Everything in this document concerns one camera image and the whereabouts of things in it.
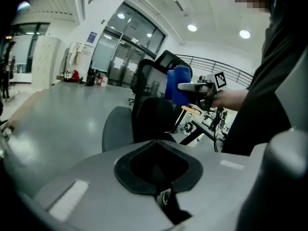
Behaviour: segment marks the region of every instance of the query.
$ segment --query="blue object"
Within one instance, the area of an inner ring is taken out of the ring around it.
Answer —
[[[191,71],[186,66],[178,66],[174,70],[169,70],[167,73],[167,88],[165,92],[165,99],[172,99],[176,105],[188,105],[189,94],[178,90],[178,84],[191,83]]]

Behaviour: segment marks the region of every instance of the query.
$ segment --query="chair backrest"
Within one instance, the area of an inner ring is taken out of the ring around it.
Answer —
[[[171,53],[170,51],[164,51],[161,56],[155,61],[156,64],[167,68],[168,70],[174,69],[177,66],[187,66],[191,70],[191,76],[193,76],[193,70],[192,68],[184,62],[182,59],[180,59],[175,54]]]
[[[171,131],[181,107],[165,100],[167,68],[145,59],[138,65],[136,97],[132,112],[135,142],[154,139]]]

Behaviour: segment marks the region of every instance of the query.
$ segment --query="black shirt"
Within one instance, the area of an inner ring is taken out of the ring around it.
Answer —
[[[269,142],[291,126],[275,91],[303,53],[307,27],[299,23],[298,13],[279,0],[273,2],[270,21],[261,66],[229,131],[224,153],[250,155],[254,146]]]

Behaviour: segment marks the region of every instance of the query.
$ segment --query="floor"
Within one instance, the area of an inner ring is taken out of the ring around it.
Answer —
[[[35,91],[29,86],[15,86],[11,92],[17,90],[20,93],[15,100],[4,105],[2,119],[9,118]],[[86,87],[60,82],[50,88],[20,120],[9,140],[11,149],[6,152],[5,165],[16,187],[33,197],[63,171],[101,153],[103,127],[110,112],[116,106],[129,107],[130,96],[130,89],[109,85]],[[186,137],[180,130],[173,136],[177,142]],[[214,151],[207,136],[190,144],[197,145]]]

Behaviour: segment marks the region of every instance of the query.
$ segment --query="black chair leg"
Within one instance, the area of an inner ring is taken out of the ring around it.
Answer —
[[[202,131],[199,129],[196,129],[194,132],[192,132],[188,137],[182,140],[180,144],[182,145],[188,145],[190,142],[198,138],[202,134]]]

